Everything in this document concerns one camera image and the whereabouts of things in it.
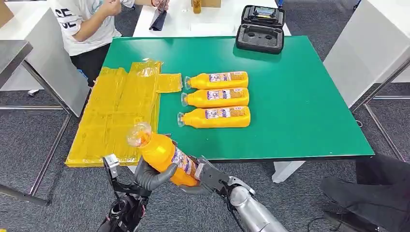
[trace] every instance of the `green table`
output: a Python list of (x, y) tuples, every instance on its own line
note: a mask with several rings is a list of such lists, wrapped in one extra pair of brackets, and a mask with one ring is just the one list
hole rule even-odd
[(180, 93), (161, 95), (159, 133), (171, 133), (193, 156), (224, 162), (374, 155), (307, 37), (286, 37), (279, 55), (239, 50), (234, 42), (233, 37), (117, 38), (104, 66), (129, 71), (132, 62), (152, 58), (164, 62), (162, 73), (248, 72), (247, 128), (180, 128), (177, 113), (194, 108), (181, 106)]

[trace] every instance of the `person's hand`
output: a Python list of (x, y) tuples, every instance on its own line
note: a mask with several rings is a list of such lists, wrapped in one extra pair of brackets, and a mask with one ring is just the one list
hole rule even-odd
[(165, 11), (168, 10), (169, 0), (151, 0), (151, 2), (152, 2), (152, 5), (155, 7), (158, 7), (158, 9), (164, 8)]
[(146, 190), (152, 191), (169, 180), (169, 178), (175, 174), (177, 167), (178, 165), (176, 163), (172, 163), (163, 173), (160, 173), (141, 157), (135, 169), (134, 180)]
[(105, 16), (115, 16), (121, 13), (121, 1), (120, 0), (104, 0), (102, 5), (98, 8)]

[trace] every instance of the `white table leg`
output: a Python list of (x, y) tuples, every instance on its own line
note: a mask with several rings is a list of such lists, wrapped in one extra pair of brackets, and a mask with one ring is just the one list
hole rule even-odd
[(128, 166), (128, 168), (131, 170), (132, 173), (135, 173), (135, 169), (137, 169), (137, 166)]
[(274, 162), (275, 173), (272, 175), (274, 183), (285, 181), (292, 173), (294, 173), (304, 161), (281, 161)]

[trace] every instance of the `orange bottle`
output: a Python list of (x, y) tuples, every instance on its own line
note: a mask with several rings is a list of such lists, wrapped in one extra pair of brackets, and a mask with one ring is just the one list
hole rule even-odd
[(192, 0), (192, 5), (193, 5), (193, 12), (195, 14), (199, 14), (201, 12), (202, 1), (201, 0)]
[(180, 127), (185, 125), (195, 128), (247, 127), (250, 124), (250, 111), (247, 106), (194, 109), (186, 114), (178, 113), (177, 122)]
[(213, 88), (235, 88), (248, 87), (248, 73), (221, 72), (221, 73), (201, 73), (194, 77), (185, 77), (185, 88), (213, 89)]
[(181, 103), (198, 108), (248, 105), (249, 92), (247, 88), (200, 89), (190, 94), (181, 93)]
[(144, 160), (158, 172), (165, 171), (171, 163), (178, 164), (171, 181), (176, 185), (196, 186), (197, 165), (178, 149), (172, 140), (151, 131), (146, 122), (137, 123), (127, 136), (128, 144), (138, 148)]

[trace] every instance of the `orange juice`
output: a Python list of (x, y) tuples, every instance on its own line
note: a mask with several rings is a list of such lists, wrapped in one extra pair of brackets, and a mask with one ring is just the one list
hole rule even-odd
[(198, 185), (198, 180), (194, 177), (196, 163), (179, 150), (169, 137), (152, 132), (148, 123), (137, 123), (127, 140), (130, 145), (138, 147), (144, 160), (158, 172), (164, 172), (171, 163), (178, 164), (175, 174), (171, 177), (174, 184)]
[(199, 14), (201, 12), (201, 4), (202, 1), (201, 0), (192, 0), (192, 4), (193, 4), (193, 12), (195, 14)]
[(235, 88), (248, 87), (247, 72), (222, 72), (222, 73), (201, 73), (194, 77), (185, 77), (185, 88), (197, 89), (217, 89), (217, 88)]
[(190, 125), (195, 128), (247, 127), (250, 111), (247, 106), (232, 106), (213, 109), (195, 109), (189, 113), (179, 113), (180, 127)]
[(249, 92), (247, 88), (200, 89), (190, 94), (181, 93), (181, 102), (183, 106), (198, 108), (248, 105)]

